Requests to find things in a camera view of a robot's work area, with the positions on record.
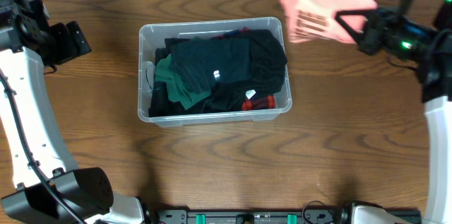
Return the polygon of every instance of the pink cloth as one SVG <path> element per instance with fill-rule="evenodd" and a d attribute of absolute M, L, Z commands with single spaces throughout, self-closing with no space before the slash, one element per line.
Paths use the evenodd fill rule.
<path fill-rule="evenodd" d="M 280 0 L 286 15 L 290 42 L 305 42 L 327 38 L 344 43 L 355 43 L 352 37 L 334 19 L 337 11 L 373 9 L 374 0 Z M 360 30 L 364 16 L 343 16 L 353 29 Z"/>

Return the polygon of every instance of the green tape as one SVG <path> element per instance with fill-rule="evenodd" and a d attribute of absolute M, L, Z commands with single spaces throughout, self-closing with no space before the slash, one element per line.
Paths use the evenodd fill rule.
<path fill-rule="evenodd" d="M 206 224 L 206 216 L 204 214 L 196 214 L 196 224 Z"/>
<path fill-rule="evenodd" d="M 287 224 L 297 224 L 297 216 L 295 214 L 288 214 Z"/>

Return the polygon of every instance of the clear plastic storage box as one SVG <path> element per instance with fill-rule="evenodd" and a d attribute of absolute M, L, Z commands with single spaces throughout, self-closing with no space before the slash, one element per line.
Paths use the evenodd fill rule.
<path fill-rule="evenodd" d="M 185 124 L 201 124 L 208 122 L 270 120 L 275 119 L 283 112 L 289 111 L 292 106 L 292 96 L 290 95 L 289 75 L 286 66 L 284 85 L 282 86 L 281 91 L 275 94 L 275 109 L 149 117 L 148 109 L 153 93 L 149 85 L 153 87 L 154 84 L 155 66 L 153 62 L 155 61 L 155 50 L 157 48 L 165 47 L 165 38 L 209 38 L 244 27 L 251 30 L 270 30 L 273 33 L 273 36 L 280 41 L 282 48 L 284 48 L 281 22 L 274 17 L 144 25 L 140 29 L 140 59 L 138 65 L 138 116 L 140 119 L 144 122 L 152 122 L 159 126 L 182 126 Z"/>

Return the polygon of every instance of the teal cloth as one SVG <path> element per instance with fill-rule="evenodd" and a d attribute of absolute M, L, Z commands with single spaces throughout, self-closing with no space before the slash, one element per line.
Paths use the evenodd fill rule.
<path fill-rule="evenodd" d="M 189 85 L 183 82 L 181 76 L 170 69 L 171 54 L 161 59 L 155 69 L 155 81 L 165 82 L 168 89 L 168 99 L 180 102 L 185 110 L 193 107 L 197 102 L 212 95 L 211 90 L 195 93 Z"/>

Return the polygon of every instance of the wood grain surface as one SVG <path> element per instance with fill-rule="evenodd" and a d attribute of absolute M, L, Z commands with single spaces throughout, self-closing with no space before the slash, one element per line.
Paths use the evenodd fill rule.
<path fill-rule="evenodd" d="M 78 21 L 93 49 L 46 76 L 56 120 L 80 166 L 101 167 L 114 190 L 155 208 L 302 208 L 311 200 L 359 199 L 424 211 L 429 137 L 420 86 L 384 53 L 286 40 L 288 113 L 268 122 L 162 129 L 137 116 L 140 28 L 262 16 L 284 22 L 278 0 L 44 2 L 52 24 Z M 431 25 L 441 2 L 415 0 L 411 19 Z M 6 196 L 15 190 L 3 130 L 0 153 Z M 3 209 L 0 223 L 14 223 Z"/>

